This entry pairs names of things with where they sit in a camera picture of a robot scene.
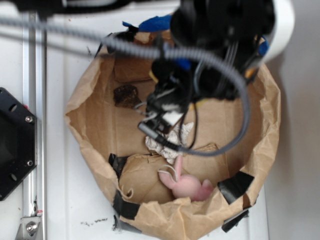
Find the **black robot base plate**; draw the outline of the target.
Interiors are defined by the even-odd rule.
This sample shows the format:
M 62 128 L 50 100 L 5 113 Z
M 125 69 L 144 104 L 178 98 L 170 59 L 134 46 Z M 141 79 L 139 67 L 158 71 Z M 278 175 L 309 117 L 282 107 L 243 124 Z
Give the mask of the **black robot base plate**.
M 5 88 L 0 89 L 0 200 L 36 167 L 37 118 Z

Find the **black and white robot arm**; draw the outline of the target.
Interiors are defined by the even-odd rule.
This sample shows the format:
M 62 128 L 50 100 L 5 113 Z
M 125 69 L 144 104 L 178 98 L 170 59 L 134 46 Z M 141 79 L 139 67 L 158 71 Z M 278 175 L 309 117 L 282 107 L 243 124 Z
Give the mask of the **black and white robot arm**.
M 122 54 L 175 63 L 197 63 L 220 74 L 204 83 L 196 70 L 187 85 L 188 103 L 197 100 L 240 98 L 250 114 L 245 72 L 274 58 L 288 44 L 295 13 L 289 0 L 182 0 L 169 17 L 176 48 L 140 47 L 89 31 L 17 18 L 1 17 L 5 26 L 26 27 L 101 42 Z

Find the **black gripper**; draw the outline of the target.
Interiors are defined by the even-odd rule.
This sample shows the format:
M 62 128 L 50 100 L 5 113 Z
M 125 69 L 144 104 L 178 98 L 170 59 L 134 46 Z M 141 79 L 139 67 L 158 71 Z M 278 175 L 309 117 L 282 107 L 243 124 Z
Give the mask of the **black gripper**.
M 167 44 L 158 48 L 162 50 L 162 56 L 151 65 L 153 78 L 157 81 L 151 93 L 151 112 L 186 112 L 190 103 L 203 99 L 233 101 L 239 97 L 234 84 L 217 69 L 203 61 L 165 59 L 164 49 L 174 48 Z M 244 75 L 252 61 L 258 57 L 258 44 L 232 43 L 225 49 L 213 52 Z

